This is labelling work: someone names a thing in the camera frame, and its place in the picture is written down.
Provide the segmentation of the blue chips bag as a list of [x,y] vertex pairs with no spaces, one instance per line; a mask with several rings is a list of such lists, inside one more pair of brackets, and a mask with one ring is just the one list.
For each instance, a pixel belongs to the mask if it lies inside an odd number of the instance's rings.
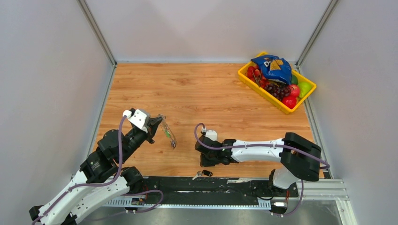
[[275,55],[265,54],[251,59],[259,67],[262,75],[269,80],[291,84],[292,69],[284,59]]

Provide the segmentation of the red cherries bunch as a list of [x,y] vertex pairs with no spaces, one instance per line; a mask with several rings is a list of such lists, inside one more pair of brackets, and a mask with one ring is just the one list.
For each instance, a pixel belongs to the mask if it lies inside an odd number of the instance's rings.
[[257,65],[248,67],[246,77],[263,89],[270,84],[269,80],[264,77],[262,72],[259,70],[259,66]]

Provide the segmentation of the metal key organizer ring plate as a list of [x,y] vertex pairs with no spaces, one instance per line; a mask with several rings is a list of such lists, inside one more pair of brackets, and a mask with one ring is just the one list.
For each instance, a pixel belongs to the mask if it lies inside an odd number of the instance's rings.
[[162,114],[159,114],[158,116],[162,116],[161,129],[164,132],[164,134],[166,135],[166,137],[170,141],[173,140],[173,141],[175,141],[177,143],[175,135],[173,134],[170,126],[166,122],[166,116],[162,115]]

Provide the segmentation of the key black head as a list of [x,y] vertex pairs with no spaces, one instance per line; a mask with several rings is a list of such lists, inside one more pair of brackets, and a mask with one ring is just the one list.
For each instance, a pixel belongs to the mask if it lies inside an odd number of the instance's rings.
[[196,173],[196,175],[192,178],[192,180],[195,180],[195,179],[197,179],[197,178],[199,178],[199,177],[201,177],[201,176],[212,177],[212,176],[213,176],[213,173],[212,173],[211,171],[208,171],[208,170],[198,171],[198,172]]

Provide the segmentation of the green apple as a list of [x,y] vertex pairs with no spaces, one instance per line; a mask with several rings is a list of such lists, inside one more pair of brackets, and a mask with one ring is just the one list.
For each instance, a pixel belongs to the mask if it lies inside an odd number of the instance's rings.
[[312,85],[308,82],[299,82],[297,86],[300,89],[299,98],[303,99],[307,93],[312,89]]

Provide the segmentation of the purple grape bunch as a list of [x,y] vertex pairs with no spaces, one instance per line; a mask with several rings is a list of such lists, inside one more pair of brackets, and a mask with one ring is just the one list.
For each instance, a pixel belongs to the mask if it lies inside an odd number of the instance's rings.
[[269,83],[265,86],[265,91],[270,93],[273,97],[282,101],[283,98],[288,97],[291,93],[291,89],[289,86],[284,84],[277,85],[275,83]]

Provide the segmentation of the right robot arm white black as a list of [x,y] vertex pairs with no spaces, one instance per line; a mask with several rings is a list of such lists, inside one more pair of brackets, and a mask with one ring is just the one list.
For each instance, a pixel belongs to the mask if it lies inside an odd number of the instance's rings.
[[229,165],[247,161],[266,161],[281,163],[269,176],[269,192],[281,195],[298,180],[316,182],[319,180],[321,147],[299,136],[287,132],[283,138],[247,142],[238,139],[217,141],[213,130],[202,132],[197,138],[195,150],[200,152],[200,165],[211,167],[218,164]]

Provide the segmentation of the yellow plastic bin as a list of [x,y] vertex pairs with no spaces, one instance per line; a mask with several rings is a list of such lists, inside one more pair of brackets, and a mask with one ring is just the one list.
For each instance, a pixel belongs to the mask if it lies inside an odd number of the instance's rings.
[[[265,55],[265,54],[268,54],[268,53],[266,53],[266,52],[261,52],[261,53],[259,53],[256,57],[262,56],[262,55]],[[317,88],[317,85],[316,85],[314,82],[310,81],[308,78],[306,78],[306,77],[304,77],[303,75],[301,75],[300,73],[296,72],[296,71],[293,70],[293,68],[291,67],[291,69],[292,69],[292,76],[291,76],[291,84],[290,84],[290,85],[292,85],[292,84],[297,85],[299,82],[308,82],[308,83],[310,83],[310,84],[312,85],[312,89],[307,93],[307,95],[306,95],[303,99],[297,97],[297,104],[296,104],[296,106],[295,106],[293,109],[290,109],[290,108],[288,108],[287,106],[285,106],[281,101],[279,101],[278,99],[276,99],[275,97],[273,97],[270,93],[268,93],[267,91],[265,91],[265,89],[260,88],[256,83],[254,83],[253,81],[251,81],[249,78],[246,77],[246,72],[247,72],[248,67],[249,67],[249,66],[254,66],[254,65],[256,65],[256,64],[254,64],[253,62],[250,61],[250,62],[248,62],[245,66],[243,66],[242,68],[240,68],[240,69],[238,70],[238,77],[239,77],[239,79],[240,79],[244,84],[246,84],[248,87],[250,87],[250,88],[253,89],[255,92],[257,92],[258,94],[260,94],[263,98],[267,99],[269,102],[271,102],[273,105],[275,105],[279,110],[281,110],[281,111],[284,112],[285,114],[289,114],[289,113],[294,112],[294,111],[298,108],[298,106],[300,106],[300,105],[304,102],[304,100],[306,100],[306,99],[310,96],[310,94],[312,94],[312,92]],[[279,83],[279,82],[272,81],[272,80],[269,80],[269,82],[270,82],[270,83],[275,83],[275,84],[277,84],[277,85],[284,84],[284,83],[281,83],[281,82]]]

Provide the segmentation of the red apple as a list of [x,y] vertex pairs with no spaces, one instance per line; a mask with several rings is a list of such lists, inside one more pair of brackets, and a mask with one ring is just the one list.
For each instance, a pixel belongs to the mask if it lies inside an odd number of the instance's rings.
[[282,99],[282,103],[290,109],[293,109],[297,104],[297,98],[294,96],[287,96]]

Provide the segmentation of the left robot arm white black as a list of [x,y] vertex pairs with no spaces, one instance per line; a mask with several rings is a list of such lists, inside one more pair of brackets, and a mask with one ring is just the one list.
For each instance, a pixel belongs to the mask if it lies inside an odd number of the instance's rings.
[[118,196],[147,195],[139,170],[122,165],[144,142],[154,143],[163,120],[161,115],[126,110],[119,128],[103,135],[66,187],[50,202],[29,210],[32,224],[77,225]]

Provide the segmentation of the red peach fruit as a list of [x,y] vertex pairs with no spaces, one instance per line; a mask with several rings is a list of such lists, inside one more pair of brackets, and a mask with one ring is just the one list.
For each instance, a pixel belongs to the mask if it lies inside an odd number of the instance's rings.
[[290,88],[290,96],[298,98],[300,95],[300,88],[295,84],[290,85],[289,88]]

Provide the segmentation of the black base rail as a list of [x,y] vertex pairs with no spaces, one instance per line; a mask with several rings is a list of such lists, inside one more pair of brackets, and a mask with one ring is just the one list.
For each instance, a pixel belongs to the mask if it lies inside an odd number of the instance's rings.
[[142,196],[118,196],[106,207],[176,209],[249,209],[271,210],[276,202],[300,196],[299,184],[287,190],[271,187],[267,179],[202,177],[144,177],[144,190],[160,190]]

